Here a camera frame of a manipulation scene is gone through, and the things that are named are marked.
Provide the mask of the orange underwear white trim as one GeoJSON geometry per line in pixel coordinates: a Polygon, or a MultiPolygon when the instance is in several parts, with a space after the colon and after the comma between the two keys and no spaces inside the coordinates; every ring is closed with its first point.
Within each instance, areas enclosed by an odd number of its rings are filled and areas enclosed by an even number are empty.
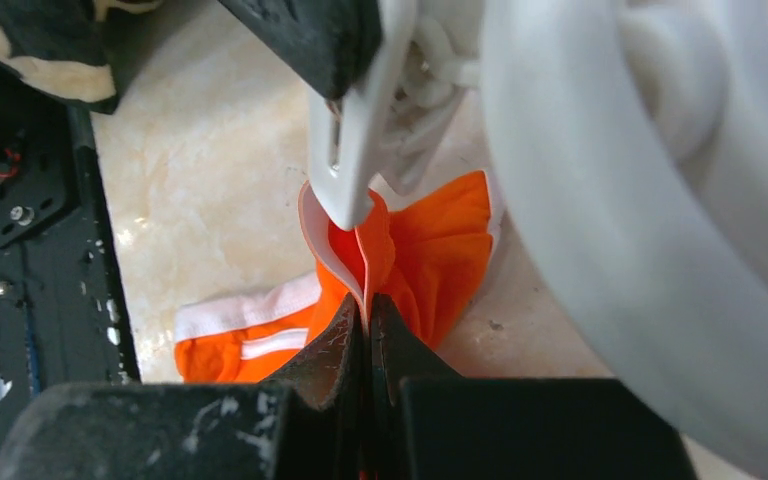
{"type": "Polygon", "coordinates": [[[363,320],[389,296],[409,331],[437,347],[484,281],[505,204],[485,170],[444,184],[400,210],[370,192],[371,210],[343,230],[309,185],[298,197],[300,228],[314,269],[268,290],[181,307],[174,361],[187,383],[254,383],[322,334],[345,297],[363,320]]]}

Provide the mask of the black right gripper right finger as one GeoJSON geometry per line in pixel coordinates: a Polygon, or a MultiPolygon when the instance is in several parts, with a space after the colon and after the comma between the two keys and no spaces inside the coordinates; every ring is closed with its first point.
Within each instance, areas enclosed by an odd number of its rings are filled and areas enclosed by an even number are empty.
{"type": "Polygon", "coordinates": [[[369,316],[374,479],[692,479],[679,434],[608,378],[469,378],[408,328],[369,316]]]}

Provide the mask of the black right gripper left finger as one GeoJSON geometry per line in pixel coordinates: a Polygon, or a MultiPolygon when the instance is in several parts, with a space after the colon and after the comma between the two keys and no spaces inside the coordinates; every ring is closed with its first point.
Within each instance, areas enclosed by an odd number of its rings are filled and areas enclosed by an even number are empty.
{"type": "Polygon", "coordinates": [[[10,430],[0,479],[358,479],[361,343],[346,297],[257,383],[55,386],[10,430]]]}

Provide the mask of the white plastic clip hanger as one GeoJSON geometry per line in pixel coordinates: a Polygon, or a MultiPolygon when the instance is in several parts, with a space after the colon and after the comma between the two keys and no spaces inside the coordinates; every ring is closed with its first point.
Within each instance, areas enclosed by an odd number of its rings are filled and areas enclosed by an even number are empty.
{"type": "Polygon", "coordinates": [[[677,429],[768,478],[768,3],[422,1],[546,285],[677,429]]]}

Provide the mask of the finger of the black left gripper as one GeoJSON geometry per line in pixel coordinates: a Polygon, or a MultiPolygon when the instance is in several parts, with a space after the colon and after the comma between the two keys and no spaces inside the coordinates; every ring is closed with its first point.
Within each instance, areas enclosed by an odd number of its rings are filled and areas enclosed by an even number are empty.
{"type": "Polygon", "coordinates": [[[342,99],[382,42],[376,0],[221,0],[236,19],[326,100],[342,99]]]}

